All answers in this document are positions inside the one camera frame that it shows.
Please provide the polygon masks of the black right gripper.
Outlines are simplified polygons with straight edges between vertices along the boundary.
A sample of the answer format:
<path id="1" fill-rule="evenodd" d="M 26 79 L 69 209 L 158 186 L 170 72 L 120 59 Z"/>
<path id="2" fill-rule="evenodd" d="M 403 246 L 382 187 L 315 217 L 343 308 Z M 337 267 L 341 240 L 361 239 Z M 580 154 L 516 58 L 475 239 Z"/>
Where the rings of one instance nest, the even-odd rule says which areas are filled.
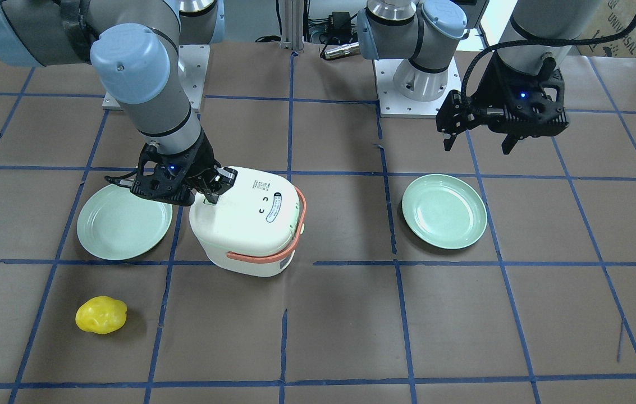
<path id="1" fill-rule="evenodd" d="M 105 181 L 129 189 L 141 199 L 190 206 L 195 194 L 217 205 L 220 195 L 235 185 L 238 171 L 227 168 L 213 156 L 213 148 L 200 131 L 194 145 L 177 154 L 161 154 L 154 140 L 143 146 L 138 166 L 123 176 L 105 176 Z"/>

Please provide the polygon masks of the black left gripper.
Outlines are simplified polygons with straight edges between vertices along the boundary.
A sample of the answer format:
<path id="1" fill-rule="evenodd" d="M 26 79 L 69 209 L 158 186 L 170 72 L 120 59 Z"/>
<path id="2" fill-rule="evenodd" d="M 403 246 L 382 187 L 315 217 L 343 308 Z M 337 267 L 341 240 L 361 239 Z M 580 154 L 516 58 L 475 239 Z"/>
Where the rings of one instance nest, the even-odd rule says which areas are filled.
<path id="1" fill-rule="evenodd" d="M 494 54 L 474 94 L 451 90 L 439 109 L 436 127 L 443 133 L 444 150 L 450 152 L 459 134 L 481 125 L 506 135 L 501 143 L 505 155 L 528 136 L 559 135 L 570 125 L 564 84 L 552 54 L 538 61 L 535 75 L 516 71 Z"/>

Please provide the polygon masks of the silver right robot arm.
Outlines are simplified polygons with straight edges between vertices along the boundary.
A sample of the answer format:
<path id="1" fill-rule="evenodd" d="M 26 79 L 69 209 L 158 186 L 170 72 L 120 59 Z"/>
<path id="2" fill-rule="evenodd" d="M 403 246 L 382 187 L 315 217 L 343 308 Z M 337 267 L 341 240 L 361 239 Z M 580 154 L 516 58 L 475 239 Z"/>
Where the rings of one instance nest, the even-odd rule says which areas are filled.
<path id="1" fill-rule="evenodd" d="M 110 184 L 141 199 L 210 204 L 237 171 L 224 168 L 181 84 L 182 44 L 218 43 L 222 1 L 0 1 L 0 61 L 8 66 L 93 66 L 145 138 L 138 166 Z"/>

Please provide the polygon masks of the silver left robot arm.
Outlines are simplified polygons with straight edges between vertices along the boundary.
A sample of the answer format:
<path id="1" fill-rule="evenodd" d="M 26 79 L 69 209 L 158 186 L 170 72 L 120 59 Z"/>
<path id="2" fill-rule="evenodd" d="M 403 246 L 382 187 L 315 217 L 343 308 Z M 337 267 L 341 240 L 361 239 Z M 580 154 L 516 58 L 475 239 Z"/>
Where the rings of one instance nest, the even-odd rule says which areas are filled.
<path id="1" fill-rule="evenodd" d="M 559 70 L 569 47 L 589 25 L 597 1 L 518 1 L 491 53 L 474 94 L 445 90 L 459 41 L 485 1 L 369 1 L 357 15 L 364 58 L 399 59 L 394 79 L 406 97 L 421 102 L 446 94 L 436 115 L 437 131 L 450 150 L 455 138 L 481 125 L 505 135 L 509 154 L 520 140 L 556 136 L 569 126 L 564 79 Z"/>

